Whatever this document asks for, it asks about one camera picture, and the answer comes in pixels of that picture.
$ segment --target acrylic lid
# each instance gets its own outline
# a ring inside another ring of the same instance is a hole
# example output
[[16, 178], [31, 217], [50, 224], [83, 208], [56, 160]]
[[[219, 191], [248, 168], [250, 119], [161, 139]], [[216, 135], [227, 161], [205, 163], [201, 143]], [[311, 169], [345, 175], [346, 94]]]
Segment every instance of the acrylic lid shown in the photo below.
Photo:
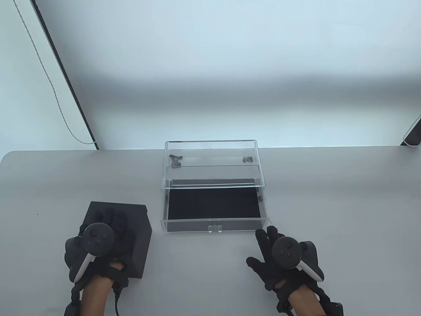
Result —
[[255, 140], [165, 143], [164, 189], [264, 186]]

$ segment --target clear acrylic box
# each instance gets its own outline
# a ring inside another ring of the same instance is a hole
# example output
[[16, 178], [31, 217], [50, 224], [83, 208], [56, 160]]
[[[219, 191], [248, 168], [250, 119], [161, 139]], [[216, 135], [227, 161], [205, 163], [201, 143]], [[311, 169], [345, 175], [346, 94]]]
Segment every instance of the clear acrylic box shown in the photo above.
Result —
[[255, 140], [166, 142], [164, 230], [263, 228], [268, 219], [264, 187]]

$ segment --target black mat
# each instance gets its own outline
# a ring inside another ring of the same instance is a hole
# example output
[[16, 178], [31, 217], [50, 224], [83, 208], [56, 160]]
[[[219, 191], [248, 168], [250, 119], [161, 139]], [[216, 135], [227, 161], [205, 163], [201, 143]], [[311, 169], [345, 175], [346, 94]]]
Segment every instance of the black mat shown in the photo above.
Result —
[[255, 187], [170, 190], [168, 219], [260, 217]]

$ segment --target forearm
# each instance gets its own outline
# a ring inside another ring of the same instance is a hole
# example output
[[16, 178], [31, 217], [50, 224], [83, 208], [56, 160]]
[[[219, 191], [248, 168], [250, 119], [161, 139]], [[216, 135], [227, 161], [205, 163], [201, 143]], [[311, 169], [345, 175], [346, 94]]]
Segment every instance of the forearm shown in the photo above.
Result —
[[288, 301], [295, 310], [297, 316], [323, 316], [326, 315], [316, 294], [307, 285], [302, 285], [293, 292]]
[[109, 278], [95, 275], [83, 290], [80, 316], [103, 316], [113, 283]]

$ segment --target white table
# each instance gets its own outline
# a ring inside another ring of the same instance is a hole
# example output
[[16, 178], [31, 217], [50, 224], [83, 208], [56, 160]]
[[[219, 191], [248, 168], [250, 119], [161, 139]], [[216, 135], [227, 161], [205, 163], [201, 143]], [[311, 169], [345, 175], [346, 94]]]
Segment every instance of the white table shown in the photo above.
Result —
[[[122, 316], [278, 315], [247, 267], [252, 232], [164, 233], [162, 150], [12, 152], [0, 164], [0, 311], [62, 315], [64, 242], [90, 201], [146, 204], [153, 233]], [[312, 240], [322, 285], [346, 315], [418, 315], [421, 152], [408, 147], [261, 149], [272, 222]], [[106, 315], [114, 315], [110, 296]]]

